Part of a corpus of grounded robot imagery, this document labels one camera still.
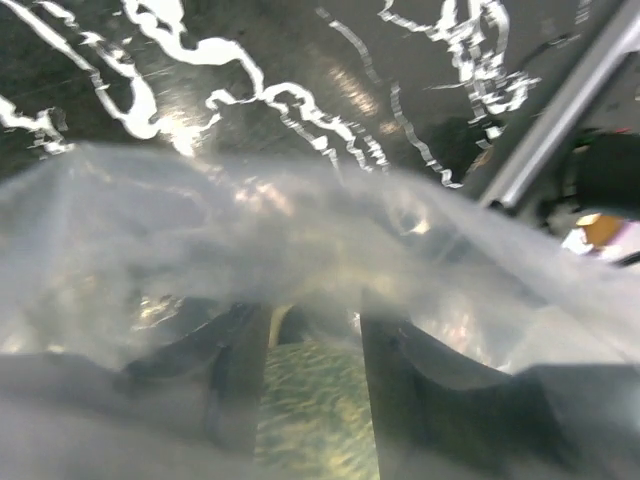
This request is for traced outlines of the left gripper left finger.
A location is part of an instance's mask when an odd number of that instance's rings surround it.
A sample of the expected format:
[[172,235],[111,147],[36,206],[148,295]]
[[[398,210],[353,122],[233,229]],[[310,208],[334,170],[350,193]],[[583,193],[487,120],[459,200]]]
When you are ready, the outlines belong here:
[[124,367],[1,358],[5,479],[265,479],[253,459],[270,311],[236,304]]

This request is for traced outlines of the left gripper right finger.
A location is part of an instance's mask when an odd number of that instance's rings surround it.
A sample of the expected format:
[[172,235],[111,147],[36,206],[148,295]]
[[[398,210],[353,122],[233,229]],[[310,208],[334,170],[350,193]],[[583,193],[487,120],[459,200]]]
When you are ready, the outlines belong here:
[[538,365],[507,374],[388,309],[361,319],[385,479],[635,479],[639,372]]

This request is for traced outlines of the green fake melon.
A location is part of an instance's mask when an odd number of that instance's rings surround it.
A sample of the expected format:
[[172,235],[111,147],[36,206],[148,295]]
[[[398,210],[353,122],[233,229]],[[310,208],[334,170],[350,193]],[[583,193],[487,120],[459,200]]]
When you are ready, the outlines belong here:
[[294,304],[272,314],[254,459],[292,479],[377,479],[361,342],[314,332],[315,318]]

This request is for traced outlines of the clear zip top bag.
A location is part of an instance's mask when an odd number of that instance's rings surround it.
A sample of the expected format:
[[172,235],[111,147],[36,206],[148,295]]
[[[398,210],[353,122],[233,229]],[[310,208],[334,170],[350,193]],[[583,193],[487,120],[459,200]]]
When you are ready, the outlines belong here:
[[388,309],[455,352],[639,372],[639,274],[404,173],[83,144],[1,181],[1,358],[118,369],[236,304],[333,340]]

